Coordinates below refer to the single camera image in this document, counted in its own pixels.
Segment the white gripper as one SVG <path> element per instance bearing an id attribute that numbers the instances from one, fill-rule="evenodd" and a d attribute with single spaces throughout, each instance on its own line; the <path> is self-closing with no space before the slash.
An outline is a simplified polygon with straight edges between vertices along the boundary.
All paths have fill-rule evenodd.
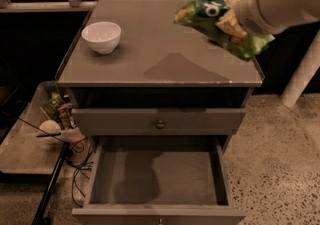
<path id="1" fill-rule="evenodd" d="M 234 0 L 234 11 L 228 10 L 216 26 L 235 44 L 245 40 L 245 31 L 253 35 L 279 34 L 290 27 L 286 12 L 292 5 L 292 0 Z"/>

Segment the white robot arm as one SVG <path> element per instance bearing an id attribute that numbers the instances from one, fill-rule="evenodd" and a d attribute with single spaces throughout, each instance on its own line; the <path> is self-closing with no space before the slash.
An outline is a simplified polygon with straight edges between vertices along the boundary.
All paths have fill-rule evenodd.
<path id="1" fill-rule="evenodd" d="M 216 26 L 236 39 L 273 40 L 290 27 L 319 21 L 319 0 L 233 0 Z"/>

